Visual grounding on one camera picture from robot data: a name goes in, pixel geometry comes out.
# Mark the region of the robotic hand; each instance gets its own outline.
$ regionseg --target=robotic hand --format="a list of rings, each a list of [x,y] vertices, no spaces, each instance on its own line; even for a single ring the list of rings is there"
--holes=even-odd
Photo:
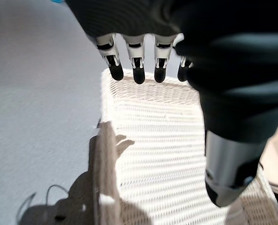
[[[123,71],[115,33],[123,35],[134,80],[144,82],[144,34],[155,35],[157,82],[172,42],[180,81],[200,93],[205,123],[206,189],[219,207],[254,179],[278,126],[278,0],[66,0],[114,79]]]

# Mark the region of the black fingertip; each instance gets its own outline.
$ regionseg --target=black fingertip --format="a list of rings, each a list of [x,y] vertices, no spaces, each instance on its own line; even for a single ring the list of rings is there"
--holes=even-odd
[[[187,74],[188,68],[179,66],[178,68],[178,80],[181,82],[184,82],[187,80],[186,74]]]
[[[144,68],[133,69],[133,76],[137,84],[142,84],[145,81]]]
[[[124,71],[122,70],[122,66],[121,64],[119,64],[118,66],[116,65],[111,65],[109,67],[112,78],[116,81],[120,81],[123,79],[124,77]]]
[[[165,80],[166,69],[165,68],[154,68],[154,79],[158,83],[162,83]]]

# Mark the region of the black rubber cover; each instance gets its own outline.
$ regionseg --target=black rubber cover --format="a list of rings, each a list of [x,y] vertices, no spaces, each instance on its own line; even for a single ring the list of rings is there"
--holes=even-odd
[[[187,72],[189,68],[188,67],[178,67],[178,80],[181,82],[184,82],[187,80]]]
[[[144,68],[133,69],[133,76],[134,76],[134,81],[137,84],[142,84],[145,81]]]
[[[194,67],[205,129],[261,142],[278,126],[278,0],[176,0],[170,19],[183,31],[176,52]]]
[[[152,16],[149,0],[66,0],[85,33],[98,37],[109,33],[137,36],[176,34],[170,26]]]
[[[124,71],[122,69],[121,64],[119,64],[119,66],[116,65],[110,66],[109,69],[114,80],[120,81],[123,79]]]
[[[166,69],[164,68],[154,68],[154,79],[158,82],[158,83],[162,83],[165,80],[165,76],[166,76]]]

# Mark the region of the gray carpet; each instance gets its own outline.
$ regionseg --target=gray carpet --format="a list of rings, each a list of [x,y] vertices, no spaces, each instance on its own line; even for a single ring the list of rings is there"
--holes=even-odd
[[[131,68],[123,40],[118,48]],[[146,71],[154,70],[147,38]],[[167,74],[176,76],[172,53]],[[14,225],[25,199],[44,204],[52,184],[69,189],[88,168],[106,68],[65,4],[0,0],[0,225]],[[52,189],[54,204],[67,195]]]

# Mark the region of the white wicker basket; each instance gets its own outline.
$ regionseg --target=white wicker basket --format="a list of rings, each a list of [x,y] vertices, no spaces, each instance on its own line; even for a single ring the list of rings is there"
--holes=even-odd
[[[199,95],[187,83],[132,71],[101,80],[102,118],[94,159],[98,225],[278,225],[278,204],[257,178],[226,208],[204,185],[204,127]]]

